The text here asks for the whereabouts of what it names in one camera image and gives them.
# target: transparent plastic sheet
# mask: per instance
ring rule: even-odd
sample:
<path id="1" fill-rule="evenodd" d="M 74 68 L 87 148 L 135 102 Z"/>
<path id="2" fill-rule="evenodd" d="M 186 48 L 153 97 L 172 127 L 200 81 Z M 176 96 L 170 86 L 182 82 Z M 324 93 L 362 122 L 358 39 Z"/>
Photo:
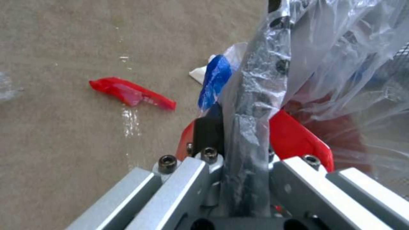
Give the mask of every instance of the transparent plastic sheet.
<path id="1" fill-rule="evenodd" d="M 220 206 L 232 216 L 270 215 L 268 121 L 284 99 L 291 57 L 289 0 L 277 8 L 261 22 L 219 98 L 225 132 Z"/>
<path id="2" fill-rule="evenodd" d="M 408 27 L 406 0 L 380 2 L 285 107 L 331 147 L 336 168 L 359 168 L 407 199 L 409 45 L 398 51 L 409 41 Z"/>
<path id="3" fill-rule="evenodd" d="M 292 29 L 292 61 L 284 102 L 301 88 L 337 40 L 381 0 L 318 0 Z"/>
<path id="4" fill-rule="evenodd" d="M 11 79 L 3 72 L 0 72 L 0 103 L 8 101 L 17 96 L 22 88 L 15 88 Z"/>

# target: red plastic piece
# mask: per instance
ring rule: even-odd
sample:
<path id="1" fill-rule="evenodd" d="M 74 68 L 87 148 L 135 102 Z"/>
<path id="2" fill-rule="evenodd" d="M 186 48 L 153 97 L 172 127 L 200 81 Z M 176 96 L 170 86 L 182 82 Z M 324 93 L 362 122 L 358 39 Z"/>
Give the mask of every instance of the red plastic piece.
<path id="1" fill-rule="evenodd" d="M 270 143 L 282 160 L 305 154 L 314 155 L 328 172 L 334 171 L 333 154 L 328 145 L 284 110 L 270 119 Z"/>
<path id="2" fill-rule="evenodd" d="M 96 91 L 115 96 L 129 106 L 136 106 L 140 101 L 146 101 L 164 109 L 176 109 L 175 101 L 117 77 L 106 77 L 90 81 L 90 85 Z"/>

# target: floor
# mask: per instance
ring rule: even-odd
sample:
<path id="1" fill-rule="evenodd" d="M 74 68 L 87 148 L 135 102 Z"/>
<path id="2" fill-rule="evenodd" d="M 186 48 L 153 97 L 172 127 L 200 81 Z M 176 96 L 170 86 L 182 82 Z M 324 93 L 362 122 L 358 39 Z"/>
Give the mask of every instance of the floor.
<path id="1" fill-rule="evenodd" d="M 252 37 L 263 0 L 0 2 L 2 229 L 62 229 L 133 167 L 173 154 L 197 115 L 188 76 Z M 175 101 L 124 106 L 88 80 L 118 76 Z"/>

